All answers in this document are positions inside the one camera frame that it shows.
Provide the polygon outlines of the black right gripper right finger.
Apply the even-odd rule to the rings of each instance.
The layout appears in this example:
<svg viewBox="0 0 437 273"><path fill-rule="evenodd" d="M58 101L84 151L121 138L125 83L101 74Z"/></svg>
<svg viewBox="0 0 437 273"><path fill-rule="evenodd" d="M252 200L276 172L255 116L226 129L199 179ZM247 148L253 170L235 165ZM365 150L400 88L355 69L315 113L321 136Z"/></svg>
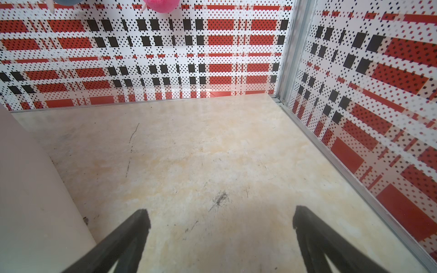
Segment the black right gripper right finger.
<svg viewBox="0 0 437 273"><path fill-rule="evenodd" d="M330 273L330 260L341 273L385 273L305 206L297 206L292 220L308 273Z"/></svg>

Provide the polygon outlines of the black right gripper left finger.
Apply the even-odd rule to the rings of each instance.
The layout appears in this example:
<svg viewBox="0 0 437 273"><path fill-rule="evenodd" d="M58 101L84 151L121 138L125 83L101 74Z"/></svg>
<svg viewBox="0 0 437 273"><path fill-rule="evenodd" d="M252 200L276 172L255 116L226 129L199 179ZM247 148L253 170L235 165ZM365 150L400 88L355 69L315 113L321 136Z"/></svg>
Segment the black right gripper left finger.
<svg viewBox="0 0 437 273"><path fill-rule="evenodd" d="M139 209L65 273L136 273L151 229L146 209Z"/></svg>

